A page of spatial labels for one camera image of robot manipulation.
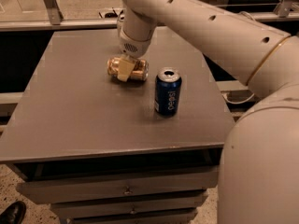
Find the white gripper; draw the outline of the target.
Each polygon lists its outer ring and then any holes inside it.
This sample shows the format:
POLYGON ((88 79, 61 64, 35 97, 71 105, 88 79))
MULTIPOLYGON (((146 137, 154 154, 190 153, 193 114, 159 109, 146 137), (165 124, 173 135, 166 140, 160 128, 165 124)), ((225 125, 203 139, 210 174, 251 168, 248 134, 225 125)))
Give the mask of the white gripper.
POLYGON ((135 68, 135 59, 148 50, 153 35, 152 29, 123 29, 120 31, 120 49, 127 55, 120 56, 117 79, 126 82, 135 68))

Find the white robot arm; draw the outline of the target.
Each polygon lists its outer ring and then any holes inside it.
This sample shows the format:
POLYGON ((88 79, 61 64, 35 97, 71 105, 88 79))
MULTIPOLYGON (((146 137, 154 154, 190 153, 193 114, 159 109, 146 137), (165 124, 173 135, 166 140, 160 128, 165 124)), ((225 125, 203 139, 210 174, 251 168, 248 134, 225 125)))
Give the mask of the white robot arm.
POLYGON ((261 99, 226 138, 218 224, 299 224, 297 37, 196 0, 122 2, 123 50, 145 54, 161 22, 261 99))

